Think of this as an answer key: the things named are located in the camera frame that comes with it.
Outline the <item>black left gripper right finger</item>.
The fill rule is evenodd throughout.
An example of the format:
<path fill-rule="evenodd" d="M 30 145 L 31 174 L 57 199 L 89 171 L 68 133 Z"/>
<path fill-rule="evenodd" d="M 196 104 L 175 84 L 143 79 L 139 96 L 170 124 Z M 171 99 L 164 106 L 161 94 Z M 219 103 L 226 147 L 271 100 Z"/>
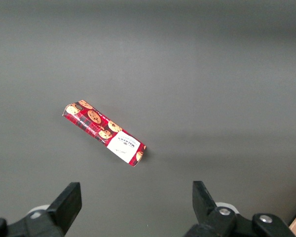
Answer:
<path fill-rule="evenodd" d="M 192 185 L 192 206 L 198 223 L 186 237 L 294 237 L 279 217 L 269 213 L 246 219 L 227 206 L 217 206 L 202 181 Z"/>

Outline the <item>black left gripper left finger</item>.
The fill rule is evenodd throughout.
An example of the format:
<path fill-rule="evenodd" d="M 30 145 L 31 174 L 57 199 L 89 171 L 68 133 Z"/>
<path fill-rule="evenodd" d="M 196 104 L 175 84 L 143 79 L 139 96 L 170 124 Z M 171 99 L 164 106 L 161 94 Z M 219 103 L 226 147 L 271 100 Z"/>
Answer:
<path fill-rule="evenodd" d="M 33 208 L 7 224 L 0 218 L 0 237 L 64 237 L 82 208 L 79 182 L 71 182 L 50 205 Z"/>

